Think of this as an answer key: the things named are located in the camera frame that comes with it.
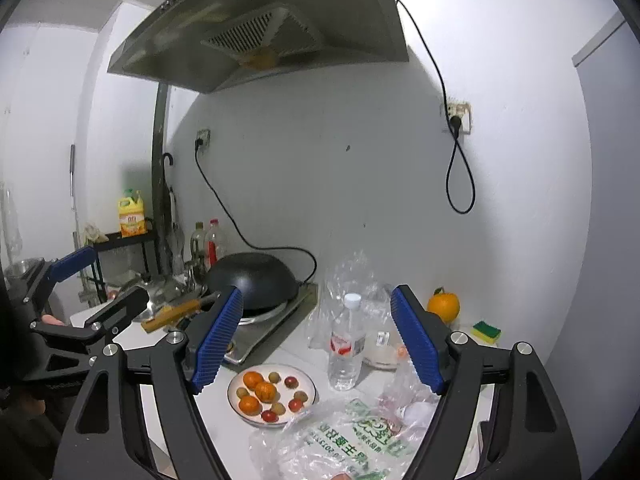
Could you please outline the orange mandarin with dark spot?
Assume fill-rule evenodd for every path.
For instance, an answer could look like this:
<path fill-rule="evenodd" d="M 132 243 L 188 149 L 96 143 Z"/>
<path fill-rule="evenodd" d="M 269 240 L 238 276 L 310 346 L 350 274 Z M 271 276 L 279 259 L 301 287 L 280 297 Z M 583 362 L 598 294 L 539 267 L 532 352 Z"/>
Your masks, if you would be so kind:
<path fill-rule="evenodd" d="M 248 390 L 254 391 L 256 386 L 264 381 L 264 376 L 254 370 L 249 370 L 243 374 L 242 381 Z"/>

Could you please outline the small orange mandarin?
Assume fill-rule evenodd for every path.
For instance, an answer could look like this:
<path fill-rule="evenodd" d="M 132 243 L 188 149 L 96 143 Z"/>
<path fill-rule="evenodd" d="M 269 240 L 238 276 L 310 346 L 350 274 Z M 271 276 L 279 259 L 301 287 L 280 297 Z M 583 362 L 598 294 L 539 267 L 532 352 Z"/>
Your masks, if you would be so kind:
<path fill-rule="evenodd" d="M 262 404 L 254 396 L 242 396 L 238 408 L 242 414 L 248 417 L 258 416 L 262 412 Z"/>

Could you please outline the large orange mandarin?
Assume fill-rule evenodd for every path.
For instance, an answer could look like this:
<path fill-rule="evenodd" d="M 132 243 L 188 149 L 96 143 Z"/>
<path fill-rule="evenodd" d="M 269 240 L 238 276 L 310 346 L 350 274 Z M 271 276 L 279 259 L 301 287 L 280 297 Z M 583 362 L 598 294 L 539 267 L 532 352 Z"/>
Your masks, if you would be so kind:
<path fill-rule="evenodd" d="M 271 382 L 258 382 L 255 386 L 254 393 L 256 398 L 265 404 L 273 404 L 277 401 L 278 389 Z"/>

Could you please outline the red tomato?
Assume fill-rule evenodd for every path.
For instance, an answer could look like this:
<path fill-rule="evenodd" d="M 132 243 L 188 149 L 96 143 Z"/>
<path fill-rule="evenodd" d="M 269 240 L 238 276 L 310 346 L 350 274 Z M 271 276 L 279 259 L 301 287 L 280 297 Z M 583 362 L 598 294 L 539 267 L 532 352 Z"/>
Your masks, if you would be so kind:
<path fill-rule="evenodd" d="M 267 424 L 275 424 L 279 421 L 279 415 L 273 410 L 265 410 L 260 416 L 262 416 L 262 420 Z"/>
<path fill-rule="evenodd" d="M 298 380 L 296 377 L 293 376 L 288 376 L 287 378 L 285 378 L 284 380 L 284 384 L 289 388 L 289 389 L 295 389 L 298 386 Z"/>
<path fill-rule="evenodd" d="M 288 402 L 288 409 L 292 413 L 299 412 L 303 407 L 304 407 L 304 401 L 303 400 L 294 398 L 290 402 Z"/>

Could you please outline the orange on back bowl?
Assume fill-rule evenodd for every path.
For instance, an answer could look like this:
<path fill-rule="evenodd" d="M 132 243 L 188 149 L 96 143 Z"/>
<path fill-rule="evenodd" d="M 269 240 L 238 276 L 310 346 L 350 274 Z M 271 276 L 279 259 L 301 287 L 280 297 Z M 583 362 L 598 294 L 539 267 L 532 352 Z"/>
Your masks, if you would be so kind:
<path fill-rule="evenodd" d="M 426 310 L 436 314 L 445 324 L 451 324 L 459 316 L 460 300 L 453 292 L 446 292 L 443 287 L 439 287 L 427 301 Z"/>

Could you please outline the white bowl in plastic bag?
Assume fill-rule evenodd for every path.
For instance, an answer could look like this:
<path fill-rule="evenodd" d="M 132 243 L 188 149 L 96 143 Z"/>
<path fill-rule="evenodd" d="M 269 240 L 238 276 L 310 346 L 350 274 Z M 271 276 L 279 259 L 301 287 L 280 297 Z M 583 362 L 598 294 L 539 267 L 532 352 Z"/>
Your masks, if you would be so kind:
<path fill-rule="evenodd" d="M 330 328 L 349 292 L 361 296 L 360 309 L 366 341 L 363 362 L 376 370 L 396 370 L 401 339 L 390 313 L 392 286 L 378 280 L 364 252 L 354 252 L 326 274 L 318 306 L 306 326 L 308 347 L 329 350 Z"/>

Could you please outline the yellow green sponge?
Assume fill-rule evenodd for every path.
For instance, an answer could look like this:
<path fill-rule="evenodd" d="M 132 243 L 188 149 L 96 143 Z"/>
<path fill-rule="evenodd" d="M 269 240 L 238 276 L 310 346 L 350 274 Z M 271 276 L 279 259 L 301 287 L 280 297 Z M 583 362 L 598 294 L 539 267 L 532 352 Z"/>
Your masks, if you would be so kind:
<path fill-rule="evenodd" d="M 495 347 L 502 334 L 500 328 L 492 326 L 485 321 L 475 323 L 471 328 L 473 339 L 479 344 Z"/>

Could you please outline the crumpled clear plastic bag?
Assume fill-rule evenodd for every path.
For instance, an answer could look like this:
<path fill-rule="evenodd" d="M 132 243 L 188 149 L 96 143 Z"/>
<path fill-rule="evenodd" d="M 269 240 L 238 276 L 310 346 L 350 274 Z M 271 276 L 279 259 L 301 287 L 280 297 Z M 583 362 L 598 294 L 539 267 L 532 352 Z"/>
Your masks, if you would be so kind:
<path fill-rule="evenodd" d="M 404 353 L 378 397 L 378 406 L 390 419 L 393 432 L 406 428 L 427 430 L 439 400 L 440 397 L 420 381 L 413 362 Z"/>

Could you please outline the clear plastic water bottle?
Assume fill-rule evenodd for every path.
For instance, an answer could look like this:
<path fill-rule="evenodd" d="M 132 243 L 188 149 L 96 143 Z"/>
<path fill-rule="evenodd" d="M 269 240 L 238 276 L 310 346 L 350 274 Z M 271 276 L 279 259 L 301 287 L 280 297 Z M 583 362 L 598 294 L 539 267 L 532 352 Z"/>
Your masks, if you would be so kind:
<path fill-rule="evenodd" d="M 336 391 L 352 390 L 361 373 L 366 344 L 361 301 L 361 296 L 356 292 L 346 294 L 341 310 L 331 325 L 328 379 Z"/>

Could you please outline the yellow oil bottle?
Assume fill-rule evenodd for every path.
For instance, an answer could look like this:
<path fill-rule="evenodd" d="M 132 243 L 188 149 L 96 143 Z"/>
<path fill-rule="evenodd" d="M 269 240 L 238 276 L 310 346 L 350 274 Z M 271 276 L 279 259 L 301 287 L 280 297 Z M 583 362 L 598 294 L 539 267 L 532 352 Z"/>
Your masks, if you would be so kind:
<path fill-rule="evenodd" d="M 144 203 L 141 193 L 127 188 L 117 202 L 118 222 L 122 237 L 132 237 L 146 233 Z"/>

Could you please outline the black metal rack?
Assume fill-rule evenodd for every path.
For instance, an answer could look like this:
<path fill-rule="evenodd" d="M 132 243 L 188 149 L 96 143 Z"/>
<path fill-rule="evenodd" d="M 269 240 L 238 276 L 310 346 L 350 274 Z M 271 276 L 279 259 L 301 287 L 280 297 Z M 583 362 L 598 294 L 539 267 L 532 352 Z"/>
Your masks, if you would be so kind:
<path fill-rule="evenodd" d="M 76 249 L 87 242 L 73 232 Z M 147 278 L 160 270 L 160 253 L 157 236 L 153 230 L 142 235 L 122 237 L 122 234 L 106 234 L 106 241 L 88 244 L 94 250 L 94 260 L 79 273 L 78 299 L 89 307 L 106 301 L 111 292 L 118 292 L 129 282 Z"/>

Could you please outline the black wok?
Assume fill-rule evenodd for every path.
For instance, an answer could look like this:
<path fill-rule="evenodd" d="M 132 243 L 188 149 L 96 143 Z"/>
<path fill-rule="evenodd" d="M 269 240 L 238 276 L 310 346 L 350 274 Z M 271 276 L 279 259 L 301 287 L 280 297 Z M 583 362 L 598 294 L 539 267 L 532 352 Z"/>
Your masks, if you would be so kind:
<path fill-rule="evenodd" d="M 208 295 L 191 299 L 175 307 L 164 307 L 141 326 L 145 333 L 177 323 L 191 314 L 210 307 L 221 293 L 235 287 L 243 298 L 239 326 L 261 323 L 279 314 L 294 300 L 300 283 L 280 259 L 262 252 L 238 252 L 221 258 L 205 275 Z"/>

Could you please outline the red cap sauce bottle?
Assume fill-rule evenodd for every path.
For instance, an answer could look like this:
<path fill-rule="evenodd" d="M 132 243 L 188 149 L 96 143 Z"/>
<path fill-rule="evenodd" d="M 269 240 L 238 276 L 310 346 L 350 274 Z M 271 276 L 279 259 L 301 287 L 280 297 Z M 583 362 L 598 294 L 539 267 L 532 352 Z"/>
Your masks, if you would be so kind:
<path fill-rule="evenodd" d="M 218 219 L 209 221 L 208 230 L 205 233 L 205 267 L 210 269 L 221 258 L 224 258 L 224 237 Z"/>

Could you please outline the printed plastic bag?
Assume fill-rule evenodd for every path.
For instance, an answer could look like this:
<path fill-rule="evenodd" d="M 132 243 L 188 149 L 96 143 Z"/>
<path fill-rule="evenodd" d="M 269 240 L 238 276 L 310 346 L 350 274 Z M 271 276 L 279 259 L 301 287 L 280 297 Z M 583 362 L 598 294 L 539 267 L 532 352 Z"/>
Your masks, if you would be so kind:
<path fill-rule="evenodd" d="M 262 479 L 400 479 L 435 415 L 433 400 L 390 410 L 363 398 L 323 401 L 250 438 Z"/>

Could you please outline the steel range hood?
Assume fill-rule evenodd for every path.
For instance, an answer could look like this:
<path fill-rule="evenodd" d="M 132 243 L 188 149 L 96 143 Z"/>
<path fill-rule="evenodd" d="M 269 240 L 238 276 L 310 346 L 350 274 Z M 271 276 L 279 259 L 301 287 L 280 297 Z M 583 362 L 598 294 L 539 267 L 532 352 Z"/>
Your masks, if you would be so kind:
<path fill-rule="evenodd" d="M 395 0 L 164 0 L 107 70 L 212 93 L 308 68 L 407 58 Z"/>

